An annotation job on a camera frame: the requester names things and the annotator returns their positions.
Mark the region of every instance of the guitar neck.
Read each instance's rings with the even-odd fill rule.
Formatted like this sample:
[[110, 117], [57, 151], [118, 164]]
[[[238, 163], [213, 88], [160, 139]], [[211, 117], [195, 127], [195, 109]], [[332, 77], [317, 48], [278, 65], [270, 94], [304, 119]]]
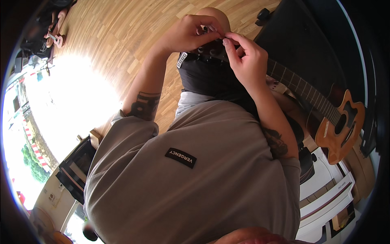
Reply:
[[287, 86], [291, 91], [301, 96], [313, 105], [322, 115], [324, 115], [333, 125], [337, 124], [340, 113], [337, 109], [317, 91], [313, 86], [304, 81], [296, 73], [287, 69], [272, 59], [267, 62], [267, 75]]

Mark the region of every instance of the forearm tattoo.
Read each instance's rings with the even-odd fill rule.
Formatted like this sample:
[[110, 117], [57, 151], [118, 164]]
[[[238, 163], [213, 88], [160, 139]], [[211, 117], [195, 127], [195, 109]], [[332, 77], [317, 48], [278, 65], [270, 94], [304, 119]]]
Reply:
[[263, 127], [263, 132], [275, 159], [287, 154], [287, 145], [280, 139], [282, 135], [279, 132], [265, 127]]
[[144, 120], [154, 120], [161, 93], [143, 93], [137, 95], [137, 101], [131, 105], [126, 116], [135, 116]]

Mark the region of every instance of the wall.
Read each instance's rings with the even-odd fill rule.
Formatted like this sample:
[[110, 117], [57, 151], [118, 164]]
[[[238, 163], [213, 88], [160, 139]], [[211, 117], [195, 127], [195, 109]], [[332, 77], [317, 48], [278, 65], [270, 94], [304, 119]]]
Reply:
[[76, 200], [55, 177], [58, 171], [57, 168], [47, 180], [34, 207], [44, 210], [51, 217], [54, 229], [60, 231]]

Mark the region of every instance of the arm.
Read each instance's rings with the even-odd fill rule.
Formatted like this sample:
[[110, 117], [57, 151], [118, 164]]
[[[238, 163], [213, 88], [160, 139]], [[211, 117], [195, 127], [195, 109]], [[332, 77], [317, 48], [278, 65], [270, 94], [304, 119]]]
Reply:
[[[199, 36], [197, 28], [201, 25], [211, 25], [216, 32]], [[178, 20], [150, 49], [124, 100], [123, 113], [154, 121], [171, 53], [196, 49], [223, 35], [222, 27], [212, 16], [186, 15]]]
[[273, 156], [298, 158], [298, 146], [291, 126], [266, 85], [267, 52], [242, 35], [229, 32], [226, 37], [241, 45], [235, 50], [230, 39], [223, 40], [234, 74], [256, 104], [260, 124]]

